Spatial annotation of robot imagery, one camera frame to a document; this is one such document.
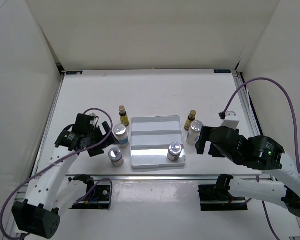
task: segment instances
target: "white table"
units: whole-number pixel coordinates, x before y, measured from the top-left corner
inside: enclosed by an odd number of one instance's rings
[[[120,123],[120,105],[125,106],[129,118],[179,115],[182,124],[194,109],[204,125],[217,127],[221,124],[218,113],[224,110],[235,89],[231,73],[215,74],[210,69],[99,70],[65,75],[36,163],[37,171],[47,166],[62,129],[74,123],[77,114],[86,109],[105,110],[114,124]],[[254,133],[249,130],[249,119],[245,118],[238,96],[229,110],[240,117],[240,133],[252,137]],[[103,114],[97,115],[99,123],[107,120]],[[260,172],[237,166],[226,158],[212,158],[208,155],[209,145],[204,155],[197,155],[185,140],[184,145],[185,167],[175,169],[134,170],[129,148],[123,151],[125,163],[121,167],[112,166],[107,154],[90,158],[82,153],[68,175],[88,174],[96,179],[110,176],[115,180],[112,207],[69,210],[61,218],[53,239],[274,239],[260,201],[251,201],[248,211],[200,211],[199,184],[213,184],[219,174],[249,179]],[[271,223],[282,240],[300,236],[295,216],[279,206],[266,205]]]

